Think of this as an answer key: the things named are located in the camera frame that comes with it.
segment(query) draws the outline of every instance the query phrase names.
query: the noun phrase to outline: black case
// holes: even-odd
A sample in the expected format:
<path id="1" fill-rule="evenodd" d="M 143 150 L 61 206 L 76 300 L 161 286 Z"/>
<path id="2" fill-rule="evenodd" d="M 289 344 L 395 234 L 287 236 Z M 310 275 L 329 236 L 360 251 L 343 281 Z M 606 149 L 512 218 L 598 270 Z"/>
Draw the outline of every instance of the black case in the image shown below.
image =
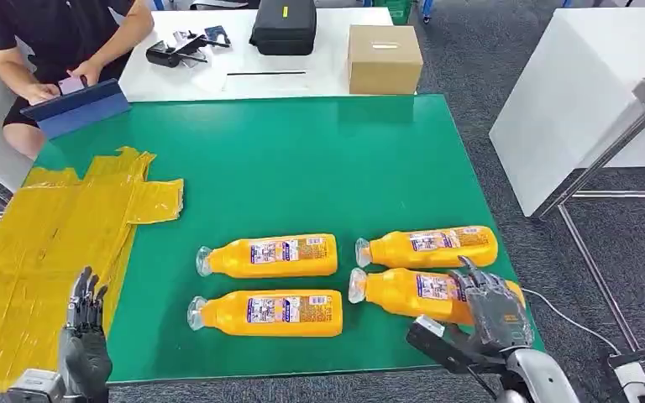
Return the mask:
<path id="1" fill-rule="evenodd" d="M 316 31 L 314 0 L 261 0 L 250 43 L 262 55 L 310 55 Z"/>

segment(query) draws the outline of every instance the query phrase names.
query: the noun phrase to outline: yellow plastic bag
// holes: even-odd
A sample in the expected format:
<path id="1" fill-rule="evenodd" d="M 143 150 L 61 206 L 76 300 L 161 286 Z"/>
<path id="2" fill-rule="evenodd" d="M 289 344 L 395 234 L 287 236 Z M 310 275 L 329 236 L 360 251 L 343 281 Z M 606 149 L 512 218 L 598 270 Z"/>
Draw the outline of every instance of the yellow plastic bag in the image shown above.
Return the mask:
<path id="1" fill-rule="evenodd" d="M 184 181 L 145 182 L 155 155 L 118 151 L 95 157 L 82 181 L 71 168 L 34 168 L 0 220 L 0 391 L 27 368 L 56 370 L 68 295 L 86 265 L 109 284 L 108 332 L 134 224 L 179 217 Z"/>

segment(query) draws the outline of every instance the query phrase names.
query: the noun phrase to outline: clear bottle cap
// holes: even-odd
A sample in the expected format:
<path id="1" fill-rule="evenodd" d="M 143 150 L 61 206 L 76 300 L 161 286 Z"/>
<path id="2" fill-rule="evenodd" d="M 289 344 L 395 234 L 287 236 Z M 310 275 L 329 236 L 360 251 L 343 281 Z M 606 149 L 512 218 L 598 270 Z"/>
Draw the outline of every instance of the clear bottle cap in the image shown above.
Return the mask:
<path id="1" fill-rule="evenodd" d="M 355 267 L 349 274 L 347 299 L 353 304 L 364 301 L 364 290 L 366 288 L 367 274 L 359 267 Z"/>
<path id="2" fill-rule="evenodd" d="M 357 259 L 359 267 L 365 267 L 372 263 L 372 251 L 370 250 L 370 241 L 360 238 L 354 243 L 354 256 Z"/>
<path id="3" fill-rule="evenodd" d="M 204 318 L 202 317 L 202 308 L 207 304 L 207 300 L 195 296 L 191 303 L 189 303 L 189 308 L 186 310 L 186 321 L 189 322 L 189 327 L 192 330 L 199 330 L 204 327 Z"/>
<path id="4" fill-rule="evenodd" d="M 206 246 L 202 246 L 199 248 L 199 251 L 197 252 L 197 272 L 201 277 L 207 276 L 211 274 L 211 265 L 209 264 L 209 254 L 211 254 L 212 250 L 207 248 Z"/>

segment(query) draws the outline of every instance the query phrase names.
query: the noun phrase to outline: robotic hand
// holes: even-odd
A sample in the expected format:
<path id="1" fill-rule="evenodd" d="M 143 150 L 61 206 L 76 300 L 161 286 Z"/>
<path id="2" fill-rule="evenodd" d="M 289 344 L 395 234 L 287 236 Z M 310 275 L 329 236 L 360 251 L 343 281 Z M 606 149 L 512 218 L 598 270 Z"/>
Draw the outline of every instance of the robotic hand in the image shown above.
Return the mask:
<path id="1" fill-rule="evenodd" d="M 108 287 L 86 267 L 73 285 L 66 324 L 60 330 L 58 374 L 27 369 L 8 390 L 13 403 L 106 402 L 113 371 L 102 330 L 102 304 Z"/>
<path id="2" fill-rule="evenodd" d="M 567 376 L 546 353 L 532 349 L 525 307 L 500 277 L 482 272 L 459 256 L 468 273 L 453 270 L 474 317 L 472 334 L 458 325 L 441 325 L 420 316 L 406 340 L 453 374 L 471 374 L 497 403 L 579 403 Z M 494 392 L 478 373 L 501 376 Z"/>

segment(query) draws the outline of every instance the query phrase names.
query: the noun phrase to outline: person's arm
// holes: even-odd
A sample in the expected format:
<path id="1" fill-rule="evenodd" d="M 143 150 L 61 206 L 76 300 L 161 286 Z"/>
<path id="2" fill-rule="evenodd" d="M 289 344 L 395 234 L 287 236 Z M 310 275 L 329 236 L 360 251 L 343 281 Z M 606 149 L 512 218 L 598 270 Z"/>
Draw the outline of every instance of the person's arm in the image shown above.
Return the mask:
<path id="1" fill-rule="evenodd" d="M 25 98 L 31 105 L 58 97 L 60 90 L 53 84 L 41 84 L 24 64 L 18 48 L 0 50 L 1 80 L 16 95 Z"/>
<path id="2" fill-rule="evenodd" d="M 102 68 L 121 55 L 129 52 L 142 41 L 155 26 L 152 12 L 144 0 L 134 0 L 122 24 L 115 34 L 90 59 L 83 61 L 75 70 L 68 71 L 71 76 L 85 76 L 87 85 L 97 84 Z"/>

